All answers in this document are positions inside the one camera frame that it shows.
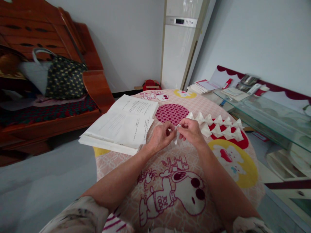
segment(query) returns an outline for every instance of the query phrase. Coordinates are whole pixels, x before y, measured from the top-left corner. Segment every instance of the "glass shelf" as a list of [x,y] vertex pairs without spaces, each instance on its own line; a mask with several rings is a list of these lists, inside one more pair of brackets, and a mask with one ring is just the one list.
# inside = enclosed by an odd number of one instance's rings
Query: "glass shelf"
[[233,115],[240,117],[246,124],[280,146],[288,149],[290,142],[293,142],[311,152],[311,117],[263,96],[249,96],[237,102],[221,93],[221,90],[215,90],[214,93],[236,108],[232,111]]

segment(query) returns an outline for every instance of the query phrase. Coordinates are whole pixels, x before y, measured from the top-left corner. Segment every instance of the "patterned sleeve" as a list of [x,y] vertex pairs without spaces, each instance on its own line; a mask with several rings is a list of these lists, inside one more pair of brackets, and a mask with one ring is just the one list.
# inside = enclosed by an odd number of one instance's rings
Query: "patterned sleeve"
[[263,220],[255,217],[237,217],[233,223],[233,233],[273,233]]
[[108,210],[92,197],[81,197],[53,218],[40,233],[101,233],[108,215]]

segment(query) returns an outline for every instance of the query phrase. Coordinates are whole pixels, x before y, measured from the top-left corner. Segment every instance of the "round table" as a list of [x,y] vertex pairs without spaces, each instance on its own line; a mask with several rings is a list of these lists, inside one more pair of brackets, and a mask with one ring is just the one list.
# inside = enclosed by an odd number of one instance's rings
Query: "round table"
[[[148,132],[166,120],[177,125],[189,112],[199,112],[212,118],[221,115],[235,120],[214,102],[191,92],[180,90],[144,91],[134,97],[157,101],[159,109]],[[250,202],[257,207],[264,196],[259,179],[258,161],[254,149],[242,130],[243,140],[226,140],[214,135],[205,138],[215,156],[242,189]],[[94,148],[98,180],[131,156]],[[223,229],[213,199],[204,180],[196,149],[178,139],[158,152],[142,170],[131,193],[115,213],[109,216],[105,232],[147,232],[156,227],[176,228],[185,232],[218,232]]]

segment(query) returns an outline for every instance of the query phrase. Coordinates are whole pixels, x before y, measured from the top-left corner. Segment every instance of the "paper origami piece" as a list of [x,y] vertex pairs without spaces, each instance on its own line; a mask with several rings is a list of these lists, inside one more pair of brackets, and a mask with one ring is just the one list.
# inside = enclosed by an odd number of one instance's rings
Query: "paper origami piece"
[[223,124],[223,119],[221,118],[221,115],[219,115],[215,120],[214,120],[215,124]]
[[235,123],[232,124],[232,127],[244,129],[240,118]]
[[212,119],[212,116],[209,114],[207,117],[204,119],[204,122],[208,124],[208,126],[211,126],[214,122]]
[[177,145],[177,141],[178,141],[178,139],[179,139],[179,135],[180,135],[180,133],[177,131],[176,137],[175,137],[175,139],[174,139],[175,145]]
[[195,118],[195,120],[200,124],[202,124],[204,122],[204,117],[202,115],[201,112],[198,113],[197,117]]
[[234,138],[231,133],[231,126],[228,126],[224,131],[222,131],[222,134],[227,140]]
[[234,133],[232,134],[232,136],[234,137],[235,140],[237,140],[238,142],[239,141],[242,141],[244,138],[243,138],[243,135],[241,133],[241,130],[240,128],[237,128]]
[[201,129],[201,133],[207,138],[212,135],[212,132],[210,131],[210,128],[207,124],[204,124],[203,128]]
[[189,118],[191,120],[194,120],[192,112],[189,112],[189,114],[186,116],[186,118]]
[[231,121],[230,117],[227,117],[227,119],[223,122],[223,124],[228,125],[228,126],[232,125],[232,121]]
[[223,134],[221,132],[220,126],[219,124],[216,124],[215,128],[213,128],[211,130],[211,132],[213,133],[213,135],[217,138],[220,138]]

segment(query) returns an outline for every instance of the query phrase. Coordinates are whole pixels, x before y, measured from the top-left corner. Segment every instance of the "wall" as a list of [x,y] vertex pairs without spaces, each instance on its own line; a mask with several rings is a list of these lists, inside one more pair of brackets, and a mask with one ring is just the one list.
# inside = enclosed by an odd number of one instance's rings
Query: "wall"
[[311,96],[311,1],[217,0],[191,83],[217,65]]
[[85,23],[113,93],[160,81],[164,0],[47,0]]

